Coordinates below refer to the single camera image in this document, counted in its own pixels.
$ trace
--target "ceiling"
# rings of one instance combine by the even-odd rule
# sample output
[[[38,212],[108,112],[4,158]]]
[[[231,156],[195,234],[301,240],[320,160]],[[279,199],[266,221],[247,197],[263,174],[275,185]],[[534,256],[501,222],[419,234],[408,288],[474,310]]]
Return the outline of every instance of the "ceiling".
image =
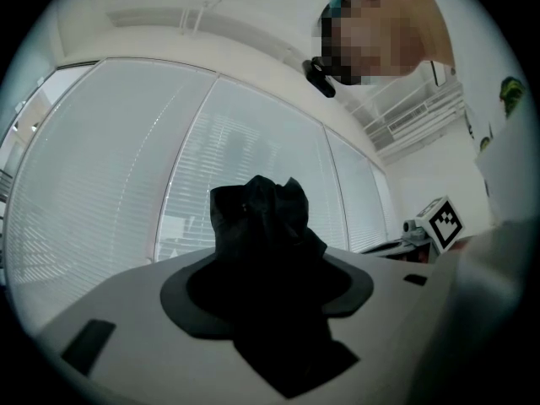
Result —
[[[81,3],[86,3],[87,13]],[[311,32],[326,4],[327,0],[60,0],[58,19],[62,44],[69,53],[84,41],[82,30],[62,36],[62,24],[73,24],[75,19],[89,17],[96,30],[179,26],[184,8],[189,8],[184,34],[191,35],[197,33],[195,25],[204,8],[197,30],[252,46],[301,72],[302,61],[314,53],[316,39]],[[335,83],[336,100],[367,127],[377,119],[396,118],[436,93],[432,78],[430,64],[424,63],[411,75],[383,85]]]

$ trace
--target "white cube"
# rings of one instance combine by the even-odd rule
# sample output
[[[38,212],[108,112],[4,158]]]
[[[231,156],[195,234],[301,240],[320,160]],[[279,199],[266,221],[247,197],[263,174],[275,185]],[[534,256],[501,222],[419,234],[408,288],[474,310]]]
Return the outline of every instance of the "white cube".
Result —
[[[436,198],[414,218],[416,226],[435,242],[439,253],[448,251],[462,233],[461,218],[448,197]]]

